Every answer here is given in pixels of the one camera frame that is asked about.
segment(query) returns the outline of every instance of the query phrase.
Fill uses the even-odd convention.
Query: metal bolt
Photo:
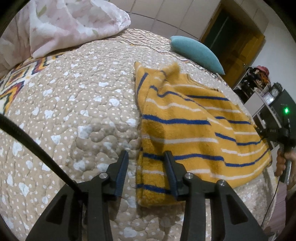
[[[103,173],[101,173],[101,174],[99,175],[99,177],[100,177],[101,179],[105,179],[105,178],[108,177],[108,174],[105,173],[105,172],[103,172]]]
[[[191,173],[191,172],[188,172],[188,173],[185,174],[185,177],[186,177],[187,179],[192,179],[193,176],[194,176],[194,174]]]
[[[217,182],[220,186],[226,186],[226,181],[225,180],[219,180],[218,182]]]

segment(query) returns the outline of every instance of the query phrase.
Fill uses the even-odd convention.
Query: white cabinet
[[[129,28],[139,28],[151,31],[154,22],[153,18],[148,18],[134,13],[129,13],[129,15],[131,18],[131,25],[129,26]]]
[[[268,19],[261,9],[259,8],[257,9],[257,12],[255,13],[255,16],[253,18],[253,21],[260,29],[260,32],[264,33],[268,25]]]
[[[157,19],[179,27],[192,0],[164,0],[157,15]]]
[[[244,0],[241,7],[246,11],[246,13],[253,18],[258,9],[257,4],[253,0]]]
[[[134,0],[109,0],[109,2],[113,3],[116,7],[122,9],[123,11],[130,12]]]
[[[178,30],[178,32],[177,32],[176,35],[178,35],[178,36],[184,36],[184,37],[191,38],[191,39],[194,39],[194,40],[197,40],[197,41],[198,41],[198,39],[197,39],[196,37],[194,37],[194,36],[192,36],[192,35],[190,35],[190,34],[184,32],[184,31],[181,30],[181,29]]]
[[[163,23],[161,21],[156,20],[151,32],[158,34],[162,37],[170,39],[170,37],[176,35],[178,29],[174,26],[171,26],[167,23]]]
[[[194,0],[182,21],[180,29],[199,39],[219,3],[220,0]]]
[[[244,0],[235,0],[239,5],[241,5],[242,4],[242,2],[244,1]]]
[[[136,0],[133,6],[133,13],[155,18],[163,0]]]

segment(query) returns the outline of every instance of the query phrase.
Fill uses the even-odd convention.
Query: towel
[[[135,63],[135,95],[141,112],[141,151],[136,172],[142,206],[173,204],[163,165],[170,150],[202,180],[246,184],[269,164],[268,146],[250,119],[221,92],[181,74],[175,63],[162,70]]]

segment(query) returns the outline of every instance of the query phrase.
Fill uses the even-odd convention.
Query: beige bedspread with white dots
[[[136,32],[140,35],[147,32]],[[164,40],[149,34],[157,40]],[[135,171],[140,147],[139,112],[134,98],[135,61],[163,68],[176,61],[192,79],[223,91],[244,110],[238,97],[216,75],[174,54],[122,39],[84,44],[59,57],[32,78],[11,104],[8,117],[18,124],[75,181],[106,171],[121,150],[129,167],[119,210],[110,203],[114,240],[179,240],[184,204],[143,208],[135,200]],[[62,181],[37,157],[6,133],[0,133],[0,214],[19,238],[26,235],[62,187]],[[266,169],[236,192],[261,222],[274,194],[272,169]],[[206,240],[211,237],[207,202]]]

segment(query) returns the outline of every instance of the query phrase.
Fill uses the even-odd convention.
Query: hand
[[[296,153],[294,151],[285,153],[285,157],[283,157],[282,152],[280,149],[277,151],[277,158],[276,158],[276,172],[274,173],[276,177],[283,174],[283,171],[286,169],[285,163],[286,159],[291,160],[292,166],[296,165]]]

